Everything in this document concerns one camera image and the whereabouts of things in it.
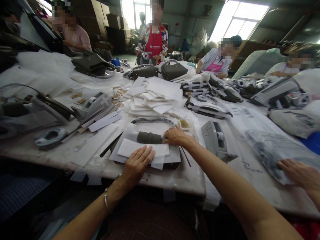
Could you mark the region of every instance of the stack of cardboard boxes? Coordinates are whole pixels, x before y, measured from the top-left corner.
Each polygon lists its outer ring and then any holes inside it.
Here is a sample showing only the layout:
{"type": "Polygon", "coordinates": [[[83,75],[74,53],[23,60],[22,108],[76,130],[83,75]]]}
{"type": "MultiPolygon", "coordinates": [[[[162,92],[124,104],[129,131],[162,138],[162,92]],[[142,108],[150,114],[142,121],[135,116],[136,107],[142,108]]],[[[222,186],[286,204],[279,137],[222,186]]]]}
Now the stack of cardboard boxes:
{"type": "Polygon", "coordinates": [[[96,0],[71,0],[71,4],[79,17],[80,25],[90,37],[92,48],[95,48],[95,42],[106,42],[109,7],[96,0]]]}
{"type": "Polygon", "coordinates": [[[107,34],[109,41],[114,45],[116,53],[126,53],[131,47],[131,39],[134,30],[129,29],[128,22],[125,18],[114,14],[108,14],[107,19],[109,27],[107,27],[107,34]]]}

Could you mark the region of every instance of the woman's left hand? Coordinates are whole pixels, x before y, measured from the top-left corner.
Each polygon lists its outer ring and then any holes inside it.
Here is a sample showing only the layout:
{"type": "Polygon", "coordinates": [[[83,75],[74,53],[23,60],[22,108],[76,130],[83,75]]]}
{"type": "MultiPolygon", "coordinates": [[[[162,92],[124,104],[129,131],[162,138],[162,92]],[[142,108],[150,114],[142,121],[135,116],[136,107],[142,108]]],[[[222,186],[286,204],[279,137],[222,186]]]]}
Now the woman's left hand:
{"type": "Polygon", "coordinates": [[[124,166],[122,175],[119,177],[126,186],[126,191],[132,190],[141,180],[147,166],[152,162],[156,152],[150,146],[137,149],[124,166]]]}
{"type": "Polygon", "coordinates": [[[70,42],[68,40],[62,40],[62,41],[63,41],[63,44],[66,45],[67,47],[74,47],[73,42],[70,42]]]}

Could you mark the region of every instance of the hand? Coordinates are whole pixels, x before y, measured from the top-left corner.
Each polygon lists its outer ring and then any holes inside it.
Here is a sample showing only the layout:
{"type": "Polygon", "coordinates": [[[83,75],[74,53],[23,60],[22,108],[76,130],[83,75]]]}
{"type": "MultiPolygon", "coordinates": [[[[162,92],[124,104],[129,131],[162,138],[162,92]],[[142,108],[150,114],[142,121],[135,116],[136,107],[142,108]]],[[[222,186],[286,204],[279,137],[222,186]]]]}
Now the hand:
{"type": "Polygon", "coordinates": [[[194,138],[185,134],[178,125],[176,125],[176,128],[169,128],[163,136],[167,139],[162,143],[169,143],[181,147],[185,147],[194,141],[194,138]]]}
{"type": "Polygon", "coordinates": [[[63,44],[66,45],[67,47],[74,47],[73,42],[70,42],[68,40],[62,40],[62,41],[63,41],[63,44]]]}
{"type": "Polygon", "coordinates": [[[159,61],[161,59],[161,57],[159,55],[155,55],[153,56],[154,60],[159,61]]]}
{"type": "Polygon", "coordinates": [[[299,187],[307,192],[320,191],[320,173],[313,167],[292,159],[283,159],[278,164],[299,187]]]}
{"type": "Polygon", "coordinates": [[[147,166],[152,162],[156,152],[152,150],[152,146],[137,149],[131,154],[124,166],[121,179],[126,185],[126,190],[133,189],[143,177],[147,166]]]}
{"type": "Polygon", "coordinates": [[[217,78],[223,79],[226,77],[225,73],[219,72],[219,74],[216,76],[217,78]]]}

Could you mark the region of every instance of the dark gray handbag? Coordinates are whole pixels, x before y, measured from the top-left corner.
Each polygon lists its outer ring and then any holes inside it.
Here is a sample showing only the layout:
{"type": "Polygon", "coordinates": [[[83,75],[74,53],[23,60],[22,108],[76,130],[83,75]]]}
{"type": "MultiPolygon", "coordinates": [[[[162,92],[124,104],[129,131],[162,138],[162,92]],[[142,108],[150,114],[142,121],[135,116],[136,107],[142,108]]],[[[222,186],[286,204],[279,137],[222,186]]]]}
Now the dark gray handbag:
{"type": "Polygon", "coordinates": [[[178,63],[177,60],[170,59],[169,61],[165,62],[165,64],[161,67],[161,74],[164,80],[170,81],[177,77],[181,77],[188,72],[184,66],[178,63]]]}
{"type": "Polygon", "coordinates": [[[143,65],[143,64],[152,64],[153,66],[156,65],[156,61],[152,57],[152,52],[144,52],[140,48],[135,48],[136,51],[139,51],[142,53],[142,55],[137,56],[137,65],[143,65]]]}
{"type": "Polygon", "coordinates": [[[136,80],[138,77],[158,77],[159,69],[151,64],[143,64],[132,69],[131,77],[136,80]]]}
{"type": "Polygon", "coordinates": [[[106,70],[115,71],[110,63],[96,53],[88,57],[73,59],[71,62],[76,67],[76,71],[92,77],[110,78],[113,75],[107,74],[106,70]]]}

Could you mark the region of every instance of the red apron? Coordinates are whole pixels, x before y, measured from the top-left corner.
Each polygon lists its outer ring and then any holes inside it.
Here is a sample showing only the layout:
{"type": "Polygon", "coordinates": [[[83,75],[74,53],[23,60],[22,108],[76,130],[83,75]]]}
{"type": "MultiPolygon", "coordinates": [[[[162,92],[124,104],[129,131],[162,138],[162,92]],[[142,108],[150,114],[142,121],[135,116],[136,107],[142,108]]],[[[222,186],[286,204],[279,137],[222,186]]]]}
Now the red apron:
{"type": "Polygon", "coordinates": [[[160,31],[160,33],[152,33],[152,26],[150,26],[150,36],[149,36],[149,40],[148,40],[148,43],[145,48],[145,52],[152,52],[152,54],[154,56],[156,56],[161,53],[161,50],[162,50],[161,31],[160,31]]]}
{"type": "Polygon", "coordinates": [[[205,70],[209,72],[220,72],[222,69],[222,66],[224,65],[224,62],[222,62],[222,65],[214,64],[214,61],[217,59],[218,55],[216,58],[213,60],[213,62],[210,64],[210,66],[205,70]]]}

